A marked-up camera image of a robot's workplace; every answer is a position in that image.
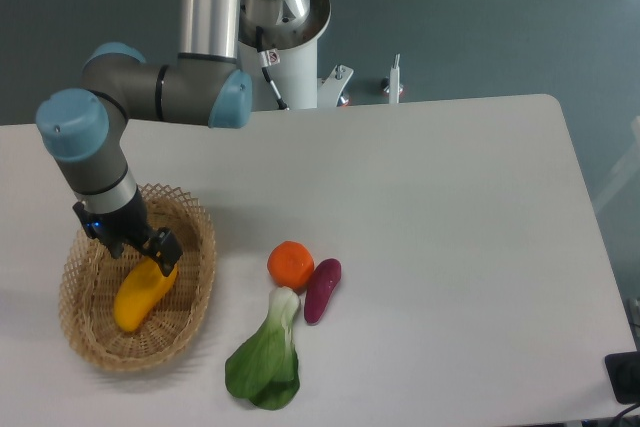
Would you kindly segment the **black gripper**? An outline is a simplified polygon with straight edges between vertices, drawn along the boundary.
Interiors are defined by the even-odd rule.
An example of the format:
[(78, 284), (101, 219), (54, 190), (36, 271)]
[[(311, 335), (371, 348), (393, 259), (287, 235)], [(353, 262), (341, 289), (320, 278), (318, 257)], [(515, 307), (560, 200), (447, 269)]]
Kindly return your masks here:
[(169, 277), (183, 255), (181, 244), (168, 227), (152, 229), (147, 223), (147, 209), (139, 191), (123, 207), (108, 213), (91, 213), (80, 201), (73, 205), (82, 231), (98, 240), (113, 259), (119, 259), (124, 245), (153, 260), (164, 277)]

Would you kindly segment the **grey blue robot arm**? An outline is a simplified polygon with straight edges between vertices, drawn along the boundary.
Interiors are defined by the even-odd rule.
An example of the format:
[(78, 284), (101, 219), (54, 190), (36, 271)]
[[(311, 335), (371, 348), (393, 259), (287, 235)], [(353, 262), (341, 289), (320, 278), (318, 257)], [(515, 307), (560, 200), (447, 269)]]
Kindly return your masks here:
[(240, 128), (253, 110), (315, 108), (317, 41), (329, 0), (181, 0), (178, 59), (152, 65), (119, 42), (98, 47), (77, 88), (36, 113), (43, 143), (76, 196), (85, 234), (113, 257), (126, 247), (170, 274), (182, 249), (148, 224), (120, 140), (132, 119)]

